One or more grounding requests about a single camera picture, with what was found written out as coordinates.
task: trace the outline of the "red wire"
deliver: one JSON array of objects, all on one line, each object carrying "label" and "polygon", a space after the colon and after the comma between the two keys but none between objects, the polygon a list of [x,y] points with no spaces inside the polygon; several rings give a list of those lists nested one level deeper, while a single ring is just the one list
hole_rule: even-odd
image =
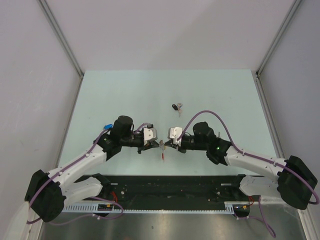
[{"label": "red wire", "polygon": [[250,203],[249,206],[251,206],[251,205],[253,205],[255,203],[255,200],[254,200],[254,198],[252,196],[249,196],[249,201],[252,202],[252,203]]},{"label": "red wire", "polygon": [[118,197],[116,195],[116,193],[114,191],[110,192],[113,196],[113,201],[115,201],[116,203],[118,202]]}]

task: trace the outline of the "metal base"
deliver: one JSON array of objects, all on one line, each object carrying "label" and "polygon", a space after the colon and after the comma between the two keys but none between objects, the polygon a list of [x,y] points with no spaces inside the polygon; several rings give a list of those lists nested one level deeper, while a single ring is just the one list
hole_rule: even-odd
[{"label": "metal base", "polygon": [[[263,206],[266,219],[281,240],[305,240],[296,209],[283,204]],[[54,222],[69,221],[79,213],[62,213]],[[252,216],[260,217],[258,206]],[[236,220],[229,214],[124,214],[115,220],[79,219],[64,226],[44,224],[41,240],[272,240],[263,223]]]}]

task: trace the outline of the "blue connector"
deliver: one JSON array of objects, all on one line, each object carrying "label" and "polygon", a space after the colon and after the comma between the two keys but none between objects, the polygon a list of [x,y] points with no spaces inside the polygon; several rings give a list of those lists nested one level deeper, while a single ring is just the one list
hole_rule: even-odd
[{"label": "blue connector", "polygon": [[113,127],[112,124],[108,124],[108,125],[105,125],[105,126],[103,127],[103,129],[104,129],[104,130],[108,130],[108,129],[111,129],[112,127]]}]

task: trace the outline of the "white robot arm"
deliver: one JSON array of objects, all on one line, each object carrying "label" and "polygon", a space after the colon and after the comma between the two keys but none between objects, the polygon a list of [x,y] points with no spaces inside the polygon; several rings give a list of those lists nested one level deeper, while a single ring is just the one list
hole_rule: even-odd
[{"label": "white robot arm", "polygon": [[44,222],[56,218],[67,205],[86,198],[95,197],[103,188],[110,188],[110,182],[101,174],[76,182],[88,170],[106,162],[118,154],[122,147],[136,147],[142,151],[157,148],[157,131],[152,124],[132,131],[133,120],[120,116],[110,133],[104,130],[88,150],[64,166],[44,173],[35,172],[31,178],[25,201]]},{"label": "white robot arm", "polygon": [[259,176],[238,175],[233,185],[247,196],[260,195],[283,199],[294,208],[304,210],[310,202],[318,180],[303,161],[264,156],[239,148],[231,141],[217,137],[206,122],[193,126],[194,135],[184,134],[181,127],[169,129],[166,146],[181,153],[206,151],[214,164],[247,169]]}]

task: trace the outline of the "black joint housing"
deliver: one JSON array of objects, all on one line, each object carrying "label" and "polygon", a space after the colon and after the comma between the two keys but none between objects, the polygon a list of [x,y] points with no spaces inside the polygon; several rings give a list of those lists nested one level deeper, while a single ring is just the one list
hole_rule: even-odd
[{"label": "black joint housing", "polygon": [[195,140],[201,143],[210,143],[217,139],[214,130],[205,121],[198,122],[193,126],[193,134]]},{"label": "black joint housing", "polygon": [[[304,164],[304,162],[296,156],[291,156],[285,160],[286,167],[302,177],[313,189],[315,189],[318,180]],[[278,188],[281,198],[290,206],[305,210],[309,204],[312,192],[302,183],[296,176],[287,170],[283,170],[278,174]]]},{"label": "black joint housing", "polygon": [[121,138],[130,137],[133,123],[134,121],[131,117],[119,116],[118,119],[114,121],[110,131],[110,137],[117,142],[120,141]]},{"label": "black joint housing", "polygon": [[[36,171],[31,178],[24,200],[30,202],[38,189],[49,180],[48,174],[42,170]],[[66,197],[62,195],[61,188],[57,182],[51,181],[39,193],[31,208],[45,222],[55,219],[64,209]]]},{"label": "black joint housing", "polygon": [[94,177],[95,179],[97,179],[101,183],[102,190],[99,193],[99,195],[103,199],[106,199],[111,192],[111,182],[109,181],[109,179],[106,176],[104,176],[100,173],[94,174],[94,175],[92,175],[92,177]]}]

